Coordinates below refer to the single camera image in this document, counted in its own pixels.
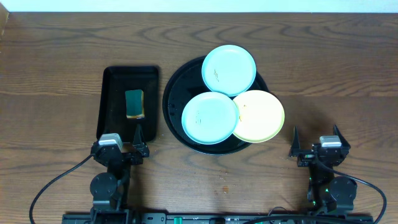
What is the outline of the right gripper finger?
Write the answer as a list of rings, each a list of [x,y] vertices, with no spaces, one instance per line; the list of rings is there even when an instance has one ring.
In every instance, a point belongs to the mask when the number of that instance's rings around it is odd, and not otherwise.
[[[333,134],[339,137],[342,146],[349,146],[349,143],[343,137],[343,135],[341,134],[341,132],[338,129],[337,125],[335,125],[335,124],[333,125]]]
[[[299,133],[296,126],[294,126],[294,137],[291,145],[292,149],[300,149]]]

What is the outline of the green yellow sponge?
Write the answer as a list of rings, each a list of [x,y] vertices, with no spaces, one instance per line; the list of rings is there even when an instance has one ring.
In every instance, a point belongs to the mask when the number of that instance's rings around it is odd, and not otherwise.
[[[144,92],[142,90],[128,90],[125,92],[127,119],[143,119]]]

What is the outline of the light blue plate front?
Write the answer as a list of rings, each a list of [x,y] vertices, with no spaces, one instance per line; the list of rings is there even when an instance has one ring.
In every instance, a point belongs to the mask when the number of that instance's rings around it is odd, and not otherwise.
[[[218,144],[228,139],[238,123],[237,106],[228,96],[205,92],[184,107],[181,123],[184,133],[199,144]]]

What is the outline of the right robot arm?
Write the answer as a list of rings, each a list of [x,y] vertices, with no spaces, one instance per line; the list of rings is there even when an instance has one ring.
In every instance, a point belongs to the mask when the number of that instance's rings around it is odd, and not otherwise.
[[[333,127],[331,136],[321,136],[311,149],[300,147],[298,129],[294,128],[289,156],[297,158],[299,167],[309,169],[307,200],[313,208],[308,209],[308,214],[338,217],[354,209],[357,183],[342,175],[336,177],[333,169],[345,160],[350,149],[337,126]]]

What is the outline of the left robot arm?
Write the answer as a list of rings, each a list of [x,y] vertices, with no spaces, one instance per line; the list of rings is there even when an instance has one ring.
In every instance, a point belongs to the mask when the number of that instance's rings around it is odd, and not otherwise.
[[[133,150],[122,152],[123,142],[117,133],[102,135],[91,147],[94,160],[107,168],[96,175],[90,184],[93,207],[92,223],[132,223],[133,212],[127,208],[131,167],[141,165],[149,157],[141,125],[134,132]]]

